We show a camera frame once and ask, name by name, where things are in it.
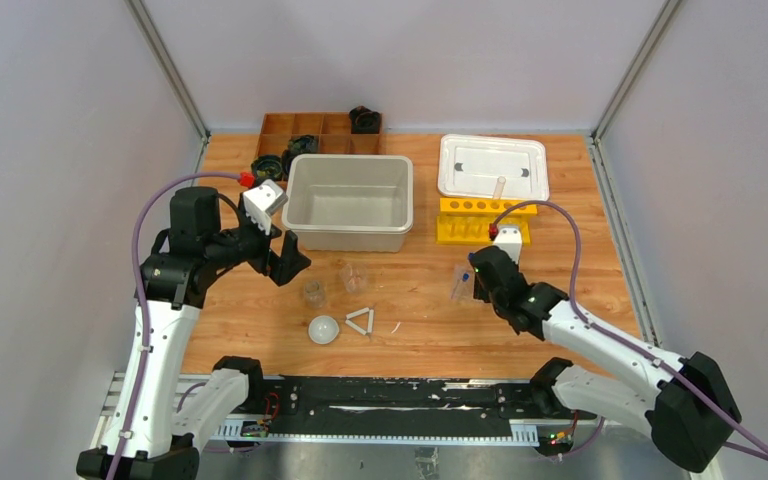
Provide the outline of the blue capped tube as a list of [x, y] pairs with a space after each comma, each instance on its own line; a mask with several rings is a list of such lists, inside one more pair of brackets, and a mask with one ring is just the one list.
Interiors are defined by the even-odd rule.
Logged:
[[460, 298], [463, 295], [463, 292], [466, 289], [469, 279], [470, 279], [469, 273], [463, 273], [460, 276], [460, 278], [455, 282], [455, 286], [453, 288], [452, 295], [451, 295], [452, 299]]

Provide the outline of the small clear glass jar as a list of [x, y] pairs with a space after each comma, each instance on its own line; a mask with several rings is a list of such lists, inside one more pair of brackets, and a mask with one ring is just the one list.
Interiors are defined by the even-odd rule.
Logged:
[[327, 303], [324, 285], [318, 280], [306, 283], [303, 295], [306, 304], [311, 308], [318, 309]]

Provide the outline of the clear glass beaker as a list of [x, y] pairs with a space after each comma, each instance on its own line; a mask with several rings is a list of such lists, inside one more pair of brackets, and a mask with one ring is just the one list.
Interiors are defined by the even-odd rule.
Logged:
[[367, 286], [367, 268], [363, 263], [347, 262], [339, 271], [340, 280], [350, 294], [358, 294]]

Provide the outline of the white plastic bin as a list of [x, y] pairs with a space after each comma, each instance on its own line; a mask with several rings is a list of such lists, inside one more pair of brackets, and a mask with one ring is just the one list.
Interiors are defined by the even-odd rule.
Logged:
[[311, 251], [402, 249], [414, 224], [414, 165], [398, 155], [294, 159], [282, 223]]

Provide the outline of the clear test tube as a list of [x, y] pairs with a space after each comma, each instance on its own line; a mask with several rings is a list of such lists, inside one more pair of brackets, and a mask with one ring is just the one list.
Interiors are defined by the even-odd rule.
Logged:
[[506, 187], [507, 179], [504, 176], [499, 176], [496, 180], [496, 184], [493, 190], [493, 199], [500, 200], [503, 198], [504, 189]]

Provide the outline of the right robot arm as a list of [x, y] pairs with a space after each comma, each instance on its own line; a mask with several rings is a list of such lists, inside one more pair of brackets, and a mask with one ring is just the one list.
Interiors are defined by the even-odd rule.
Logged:
[[717, 362], [702, 352], [685, 357], [634, 338], [545, 282], [530, 283], [502, 249], [489, 246], [469, 263], [497, 316], [515, 333], [588, 358], [606, 376], [565, 359], [540, 370], [531, 403], [544, 417], [565, 409], [618, 422], [649, 438], [678, 467], [704, 471], [742, 422]]

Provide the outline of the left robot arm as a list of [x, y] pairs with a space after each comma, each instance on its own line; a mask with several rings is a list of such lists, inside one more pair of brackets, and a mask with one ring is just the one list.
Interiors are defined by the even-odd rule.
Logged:
[[289, 283], [311, 261], [298, 237], [274, 226], [288, 201], [267, 180], [232, 201], [213, 187], [193, 186], [169, 200], [170, 225], [135, 268], [135, 332], [122, 392], [98, 447], [80, 453], [83, 479], [193, 479], [201, 454], [237, 408], [266, 400], [259, 361], [225, 356], [182, 408], [173, 404], [190, 336], [208, 289], [241, 264]]

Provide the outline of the clear acrylic tube rack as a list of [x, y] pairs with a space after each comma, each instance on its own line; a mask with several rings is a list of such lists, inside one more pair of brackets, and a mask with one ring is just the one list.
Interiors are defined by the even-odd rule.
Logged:
[[458, 264], [454, 267], [449, 296], [451, 301], [463, 303], [473, 300], [474, 276], [474, 269], [469, 264]]

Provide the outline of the yellow test tube rack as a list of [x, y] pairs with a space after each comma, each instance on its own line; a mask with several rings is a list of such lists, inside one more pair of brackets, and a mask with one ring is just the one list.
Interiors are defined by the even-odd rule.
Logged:
[[444, 197], [439, 200], [435, 240], [441, 245], [483, 246], [491, 243], [489, 226], [515, 201]]

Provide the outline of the white round dish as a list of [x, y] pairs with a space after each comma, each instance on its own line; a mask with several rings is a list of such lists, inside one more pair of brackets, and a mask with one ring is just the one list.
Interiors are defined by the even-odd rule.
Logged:
[[307, 332], [313, 343], [327, 345], [337, 338], [340, 327], [333, 317], [320, 315], [311, 320]]

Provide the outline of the white clay triangle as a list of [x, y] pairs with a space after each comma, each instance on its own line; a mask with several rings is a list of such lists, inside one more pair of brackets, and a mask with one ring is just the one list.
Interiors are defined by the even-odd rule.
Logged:
[[365, 307], [346, 315], [345, 323], [364, 336], [370, 336], [375, 326], [375, 310]]

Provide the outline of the black round lens part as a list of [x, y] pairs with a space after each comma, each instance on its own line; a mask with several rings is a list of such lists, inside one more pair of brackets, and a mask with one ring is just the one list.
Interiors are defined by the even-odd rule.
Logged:
[[292, 163], [298, 155], [299, 153], [294, 150], [286, 149], [283, 151], [281, 155], [281, 165], [282, 165], [283, 175], [285, 177], [289, 176]]
[[282, 158], [277, 155], [260, 155], [250, 165], [252, 174], [256, 178], [282, 181], [284, 169]]
[[303, 154], [315, 154], [319, 151], [319, 138], [315, 135], [293, 137], [287, 144], [287, 149]]
[[353, 135], [378, 135], [382, 130], [382, 114], [365, 106], [357, 106], [348, 112]]

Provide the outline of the white bin lid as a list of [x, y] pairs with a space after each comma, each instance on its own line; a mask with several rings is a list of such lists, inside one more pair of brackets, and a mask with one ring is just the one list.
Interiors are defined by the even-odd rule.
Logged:
[[447, 134], [440, 142], [437, 189], [447, 197], [491, 199], [499, 176], [502, 199], [550, 197], [547, 150], [539, 141]]

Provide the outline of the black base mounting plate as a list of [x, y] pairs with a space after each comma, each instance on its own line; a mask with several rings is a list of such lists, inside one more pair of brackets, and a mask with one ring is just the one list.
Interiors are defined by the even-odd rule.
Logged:
[[526, 381], [273, 376], [234, 413], [269, 433], [385, 438], [501, 438], [514, 420], [565, 428], [574, 414]]

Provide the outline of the wooden compartment tray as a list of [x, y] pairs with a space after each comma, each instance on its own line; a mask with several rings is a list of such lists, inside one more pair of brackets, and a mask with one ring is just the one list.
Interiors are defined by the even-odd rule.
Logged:
[[364, 106], [346, 112], [279, 112], [263, 116], [250, 171], [257, 180], [289, 180], [302, 154], [376, 155], [384, 151], [383, 115]]

